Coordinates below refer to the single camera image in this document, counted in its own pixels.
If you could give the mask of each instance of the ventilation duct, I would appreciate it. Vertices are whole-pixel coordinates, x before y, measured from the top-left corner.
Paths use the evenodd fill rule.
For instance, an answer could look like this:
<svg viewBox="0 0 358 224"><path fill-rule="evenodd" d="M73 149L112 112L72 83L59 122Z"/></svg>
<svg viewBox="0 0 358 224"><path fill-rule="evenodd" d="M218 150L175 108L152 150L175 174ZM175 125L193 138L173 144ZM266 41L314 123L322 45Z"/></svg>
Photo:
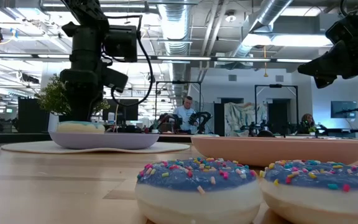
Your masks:
<svg viewBox="0 0 358 224"><path fill-rule="evenodd" d="M164 39L186 40L189 34L190 6L186 4L161 4L158 5L158 9L162 18L161 29ZM165 50L169 56L188 55L189 45L183 42L166 42ZM170 69L170 78L172 81L189 80L190 67L186 63L173 63ZM172 85L172 89L175 97L182 97L183 88Z"/></svg>
<svg viewBox="0 0 358 224"><path fill-rule="evenodd" d="M293 0L264 0L260 10L247 16L242 26L243 41L236 50L227 53L229 57L246 57L251 49L252 44L247 43L246 37L250 32L258 30L259 32L271 32L273 23L281 13L291 4ZM232 62L220 65L219 68L232 70L235 68L249 68L249 64Z"/></svg>

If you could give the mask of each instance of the computer monitor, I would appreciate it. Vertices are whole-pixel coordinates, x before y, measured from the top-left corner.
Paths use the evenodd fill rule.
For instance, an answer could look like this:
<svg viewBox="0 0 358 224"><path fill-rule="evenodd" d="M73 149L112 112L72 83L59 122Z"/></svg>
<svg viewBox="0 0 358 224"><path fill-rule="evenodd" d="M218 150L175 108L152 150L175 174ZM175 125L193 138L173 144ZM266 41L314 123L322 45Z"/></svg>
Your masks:
<svg viewBox="0 0 358 224"><path fill-rule="evenodd" d="M357 108L356 101L332 101L331 118L356 118L356 112L344 112Z"/></svg>
<svg viewBox="0 0 358 224"><path fill-rule="evenodd" d="M131 105L137 103L139 100L121 99L120 103L125 105ZM103 120L107 121L109 112L115 113L117 109L117 103L114 100L107 100L110 105L109 109L103 110ZM118 106L117 120L118 121L137 121L138 105L136 106Z"/></svg>

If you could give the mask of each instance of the white round mat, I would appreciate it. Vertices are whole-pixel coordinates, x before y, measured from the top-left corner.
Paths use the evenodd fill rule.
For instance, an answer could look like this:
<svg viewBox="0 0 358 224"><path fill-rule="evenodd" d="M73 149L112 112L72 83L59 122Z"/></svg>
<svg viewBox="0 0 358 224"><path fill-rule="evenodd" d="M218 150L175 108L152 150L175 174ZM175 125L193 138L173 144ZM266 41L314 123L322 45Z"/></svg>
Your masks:
<svg viewBox="0 0 358 224"><path fill-rule="evenodd" d="M65 149L53 141L40 142L23 142L15 144L6 144L1 146L1 149L16 152L32 152L32 153L48 153L48 154L70 154L70 153L84 153L84 152L128 152L128 153L160 153L182 151L189 149L190 146L186 144L156 142L154 145L145 149L127 150L115 148L96 148L96 149Z"/></svg>

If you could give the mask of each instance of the lavender plate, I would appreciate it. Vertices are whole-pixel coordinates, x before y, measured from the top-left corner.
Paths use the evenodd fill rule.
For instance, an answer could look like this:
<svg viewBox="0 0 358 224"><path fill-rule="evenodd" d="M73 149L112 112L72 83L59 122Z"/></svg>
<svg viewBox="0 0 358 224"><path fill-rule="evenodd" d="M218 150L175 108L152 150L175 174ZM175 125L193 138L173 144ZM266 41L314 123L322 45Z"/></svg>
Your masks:
<svg viewBox="0 0 358 224"><path fill-rule="evenodd" d="M132 133L49 133L52 140L61 147L68 149L145 149L157 142L158 134Z"/></svg>

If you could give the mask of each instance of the desk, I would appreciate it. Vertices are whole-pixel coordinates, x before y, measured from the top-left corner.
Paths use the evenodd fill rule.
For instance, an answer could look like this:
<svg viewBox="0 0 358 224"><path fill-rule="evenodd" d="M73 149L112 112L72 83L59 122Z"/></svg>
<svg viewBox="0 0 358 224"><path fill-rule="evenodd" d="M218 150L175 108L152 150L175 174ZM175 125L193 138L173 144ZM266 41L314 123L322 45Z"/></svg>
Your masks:
<svg viewBox="0 0 358 224"><path fill-rule="evenodd" d="M198 156L193 147L163 154L0 151L0 224L152 224L134 198L138 172L152 161ZM254 224L269 223L288 222L263 203Z"/></svg>

